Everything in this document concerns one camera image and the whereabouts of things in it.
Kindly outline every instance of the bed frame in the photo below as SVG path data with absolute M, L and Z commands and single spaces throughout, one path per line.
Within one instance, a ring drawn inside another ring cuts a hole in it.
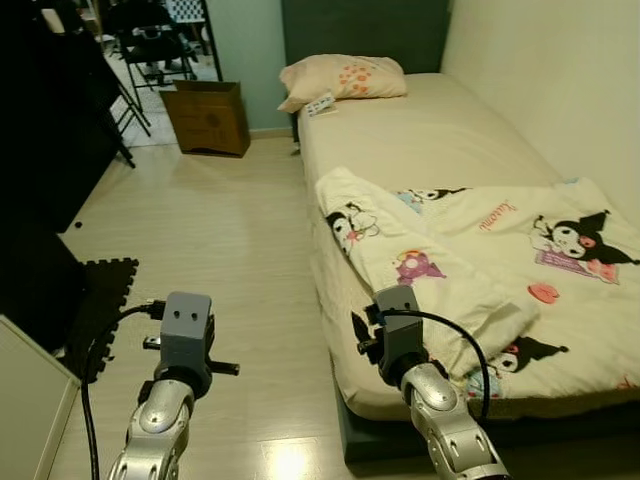
M 449 0 L 281 0 L 287 65 L 309 55 L 391 57 L 405 73 L 440 71 Z M 291 115 L 294 141 L 298 116 Z
M 282 0 L 287 64 L 309 55 L 342 53 L 391 57 L 408 74 L 438 72 L 448 5 L 448 0 Z M 410 423 L 374 422 L 355 415 L 337 385 L 336 401 L 345 462 L 426 455 Z M 483 427 L 498 447 L 601 437 L 638 432 L 639 406 L 627 403 L 553 420 L 490 421 Z

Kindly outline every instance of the white cabinet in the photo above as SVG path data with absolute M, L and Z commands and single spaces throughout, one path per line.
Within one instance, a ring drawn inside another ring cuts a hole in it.
M 0 478 L 48 477 L 79 386 L 0 315 Z

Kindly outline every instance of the cardboard box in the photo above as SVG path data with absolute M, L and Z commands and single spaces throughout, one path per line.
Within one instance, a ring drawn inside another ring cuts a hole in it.
M 251 143 L 240 84 L 176 80 L 162 101 L 184 153 L 242 157 Z

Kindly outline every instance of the light green wall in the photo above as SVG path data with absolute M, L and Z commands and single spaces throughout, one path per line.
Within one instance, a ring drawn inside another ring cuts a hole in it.
M 225 81 L 241 82 L 249 127 L 289 126 L 276 110 L 285 90 L 280 0 L 206 0 Z

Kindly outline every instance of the dark gray headboard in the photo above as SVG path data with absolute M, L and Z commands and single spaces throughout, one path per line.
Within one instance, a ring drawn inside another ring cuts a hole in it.
M 282 0 L 287 64 L 319 53 L 391 57 L 440 70 L 448 0 Z

